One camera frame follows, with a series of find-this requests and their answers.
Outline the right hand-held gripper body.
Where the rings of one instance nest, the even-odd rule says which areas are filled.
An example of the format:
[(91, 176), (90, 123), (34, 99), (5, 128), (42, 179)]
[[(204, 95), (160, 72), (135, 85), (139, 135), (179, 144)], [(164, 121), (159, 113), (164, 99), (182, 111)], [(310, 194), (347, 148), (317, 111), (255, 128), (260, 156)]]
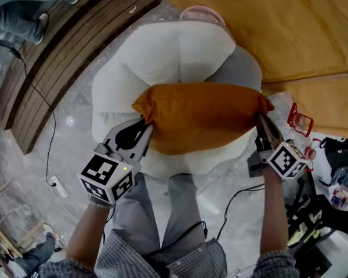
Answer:
[(260, 177), (264, 167), (269, 165), (281, 179), (296, 179), (307, 163), (299, 148), (285, 141), (276, 150), (256, 150), (247, 159), (250, 178)]

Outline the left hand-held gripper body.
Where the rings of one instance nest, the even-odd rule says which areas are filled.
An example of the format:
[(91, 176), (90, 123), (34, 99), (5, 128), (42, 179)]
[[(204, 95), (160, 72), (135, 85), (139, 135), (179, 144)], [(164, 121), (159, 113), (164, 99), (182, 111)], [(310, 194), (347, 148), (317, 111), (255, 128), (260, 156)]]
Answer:
[(89, 195), (114, 205), (136, 185), (141, 158), (136, 148), (113, 149), (101, 143), (78, 178)]

